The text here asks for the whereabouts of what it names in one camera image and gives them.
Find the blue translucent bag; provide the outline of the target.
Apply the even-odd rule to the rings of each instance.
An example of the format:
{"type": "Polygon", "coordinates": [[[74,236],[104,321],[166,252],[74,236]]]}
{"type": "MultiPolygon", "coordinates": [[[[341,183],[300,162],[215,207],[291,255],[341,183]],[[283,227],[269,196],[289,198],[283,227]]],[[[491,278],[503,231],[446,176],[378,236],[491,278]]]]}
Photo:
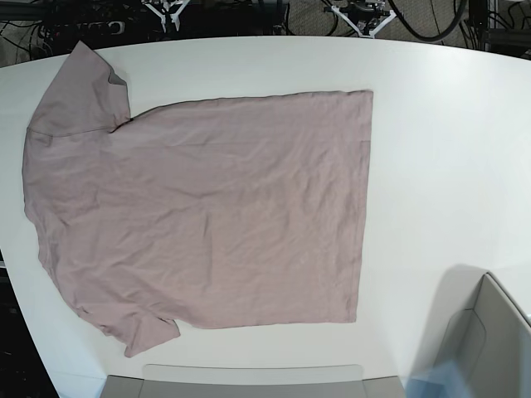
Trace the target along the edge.
{"type": "Polygon", "coordinates": [[[461,397],[465,381],[455,361],[445,361],[428,371],[410,377],[405,384],[406,397],[461,397]]]}

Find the grey tray bottom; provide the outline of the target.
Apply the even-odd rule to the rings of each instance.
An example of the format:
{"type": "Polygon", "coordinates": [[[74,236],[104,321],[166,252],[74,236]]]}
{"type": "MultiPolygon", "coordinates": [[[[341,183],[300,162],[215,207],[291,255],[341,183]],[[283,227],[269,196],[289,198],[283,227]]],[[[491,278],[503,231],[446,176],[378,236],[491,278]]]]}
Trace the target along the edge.
{"type": "Polygon", "coordinates": [[[360,365],[217,368],[148,364],[140,378],[108,376],[103,397],[404,397],[397,376],[363,378],[360,365]]]}

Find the pink T-shirt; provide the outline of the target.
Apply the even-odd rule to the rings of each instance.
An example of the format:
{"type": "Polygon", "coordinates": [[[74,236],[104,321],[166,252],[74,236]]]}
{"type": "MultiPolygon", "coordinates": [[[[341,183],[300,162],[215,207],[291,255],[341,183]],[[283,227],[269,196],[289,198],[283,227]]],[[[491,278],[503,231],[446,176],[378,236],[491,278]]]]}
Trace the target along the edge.
{"type": "Polygon", "coordinates": [[[180,334],[352,323],[373,92],[159,106],[79,43],[27,127],[24,211],[69,308],[133,357],[180,334]]]}

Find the grey box right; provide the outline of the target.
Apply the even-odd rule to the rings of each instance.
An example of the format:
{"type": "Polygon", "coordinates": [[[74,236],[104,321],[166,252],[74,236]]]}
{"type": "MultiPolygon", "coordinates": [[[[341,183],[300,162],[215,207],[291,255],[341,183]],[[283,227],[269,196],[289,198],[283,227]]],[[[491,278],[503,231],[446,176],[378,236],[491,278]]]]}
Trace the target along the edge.
{"type": "Polygon", "coordinates": [[[434,366],[445,361],[460,369],[461,397],[530,396],[530,320],[492,274],[449,321],[434,366]]]}

